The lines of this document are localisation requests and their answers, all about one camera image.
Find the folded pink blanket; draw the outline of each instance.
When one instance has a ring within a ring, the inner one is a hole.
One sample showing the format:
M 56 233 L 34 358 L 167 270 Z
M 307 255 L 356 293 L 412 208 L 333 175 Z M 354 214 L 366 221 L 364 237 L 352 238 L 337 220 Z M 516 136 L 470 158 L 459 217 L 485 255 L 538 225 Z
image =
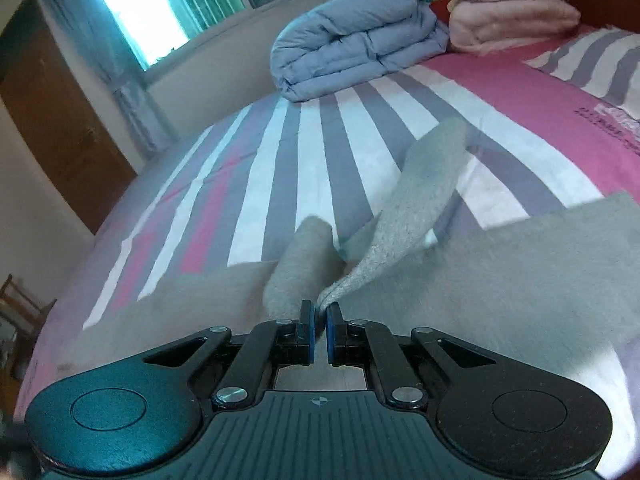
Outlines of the folded pink blanket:
M 462 0 L 451 12 L 453 50 L 486 54 L 571 33 L 580 12 L 564 0 Z

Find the silver screw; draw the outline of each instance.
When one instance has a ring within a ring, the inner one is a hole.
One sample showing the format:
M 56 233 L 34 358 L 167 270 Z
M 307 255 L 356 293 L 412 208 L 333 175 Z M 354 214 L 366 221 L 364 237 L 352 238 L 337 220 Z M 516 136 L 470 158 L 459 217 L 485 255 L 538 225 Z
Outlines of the silver screw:
M 415 404 L 422 399 L 422 392 L 418 388 L 412 388 L 411 386 L 402 386 L 401 388 L 396 388 L 395 390 L 393 390 L 391 396 L 398 402 Z
M 244 388 L 240 388 L 239 386 L 228 386 L 218 390 L 216 398 L 223 404 L 231 404 L 233 402 L 245 400 L 247 395 L 248 394 Z

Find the bright sunlight through window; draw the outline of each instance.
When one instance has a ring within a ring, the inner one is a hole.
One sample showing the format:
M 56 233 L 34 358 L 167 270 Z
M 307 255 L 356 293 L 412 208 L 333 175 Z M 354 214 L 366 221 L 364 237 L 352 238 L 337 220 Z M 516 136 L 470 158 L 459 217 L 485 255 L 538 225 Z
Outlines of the bright sunlight through window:
M 167 0 L 104 1 L 148 66 L 188 41 Z

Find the folded blue comforter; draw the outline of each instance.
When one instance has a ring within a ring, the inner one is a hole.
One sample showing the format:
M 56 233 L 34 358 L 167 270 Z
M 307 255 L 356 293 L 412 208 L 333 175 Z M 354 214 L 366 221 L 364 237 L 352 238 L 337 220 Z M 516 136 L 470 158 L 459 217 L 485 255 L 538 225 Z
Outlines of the folded blue comforter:
M 293 20 L 271 49 L 271 74 L 306 101 L 445 51 L 449 31 L 418 0 L 331 0 Z

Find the striped pillow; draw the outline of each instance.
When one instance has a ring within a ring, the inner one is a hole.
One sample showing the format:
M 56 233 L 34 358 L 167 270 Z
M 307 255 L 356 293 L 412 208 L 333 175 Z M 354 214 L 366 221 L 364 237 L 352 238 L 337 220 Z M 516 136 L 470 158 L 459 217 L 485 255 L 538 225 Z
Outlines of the striped pillow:
M 640 119 L 640 34 L 601 28 L 526 63 Z

